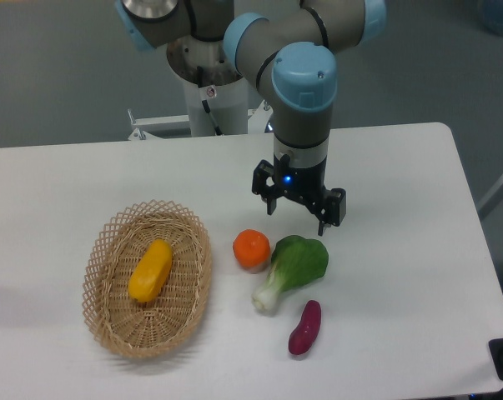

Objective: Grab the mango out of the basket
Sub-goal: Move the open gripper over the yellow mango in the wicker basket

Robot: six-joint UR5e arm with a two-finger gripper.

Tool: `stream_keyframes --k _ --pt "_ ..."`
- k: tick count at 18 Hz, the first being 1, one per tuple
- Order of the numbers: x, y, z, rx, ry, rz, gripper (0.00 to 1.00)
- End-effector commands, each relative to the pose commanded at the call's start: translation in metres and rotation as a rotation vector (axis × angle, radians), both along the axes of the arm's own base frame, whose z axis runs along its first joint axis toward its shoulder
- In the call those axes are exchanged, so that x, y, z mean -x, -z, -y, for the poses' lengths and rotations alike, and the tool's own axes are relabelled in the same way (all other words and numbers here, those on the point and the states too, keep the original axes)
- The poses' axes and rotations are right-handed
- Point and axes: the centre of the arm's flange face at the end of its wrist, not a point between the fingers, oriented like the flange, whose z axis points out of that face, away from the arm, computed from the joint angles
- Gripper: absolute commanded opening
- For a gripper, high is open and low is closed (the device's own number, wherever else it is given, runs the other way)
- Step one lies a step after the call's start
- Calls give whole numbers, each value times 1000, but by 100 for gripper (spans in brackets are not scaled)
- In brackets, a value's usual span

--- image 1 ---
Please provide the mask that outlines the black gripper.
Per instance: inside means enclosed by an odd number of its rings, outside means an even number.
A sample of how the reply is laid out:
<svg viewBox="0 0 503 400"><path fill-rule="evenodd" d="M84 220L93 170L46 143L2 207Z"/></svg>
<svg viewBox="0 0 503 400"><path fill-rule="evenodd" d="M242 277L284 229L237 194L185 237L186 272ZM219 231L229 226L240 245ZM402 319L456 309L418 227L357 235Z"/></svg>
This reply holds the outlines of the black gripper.
<svg viewBox="0 0 503 400"><path fill-rule="evenodd" d="M274 164L261 160L253 172L252 193L261 197L272 215L278 198L284 197L306 206L310 211L319 211L318 235L326 228L337 228L346 215L346 191L343 188L325 189L325 158L313 167L295 168L277 158Z"/></svg>

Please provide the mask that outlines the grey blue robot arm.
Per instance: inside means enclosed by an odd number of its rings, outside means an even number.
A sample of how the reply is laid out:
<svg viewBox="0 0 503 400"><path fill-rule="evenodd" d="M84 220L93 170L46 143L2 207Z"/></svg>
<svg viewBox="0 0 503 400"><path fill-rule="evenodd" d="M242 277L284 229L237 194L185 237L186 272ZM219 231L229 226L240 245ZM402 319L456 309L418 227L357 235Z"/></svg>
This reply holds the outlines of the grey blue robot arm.
<svg viewBox="0 0 503 400"><path fill-rule="evenodd" d="M165 48L173 73L189 90L192 133L221 136L244 130L246 104L229 94L252 86L273 109L274 159L253 173L252 191L275 210L279 198L306 207L319 228L338 226L346 193L324 184L333 104L335 54L379 35L382 1L302 1L272 21L237 14L232 1L117 1L134 45Z"/></svg>

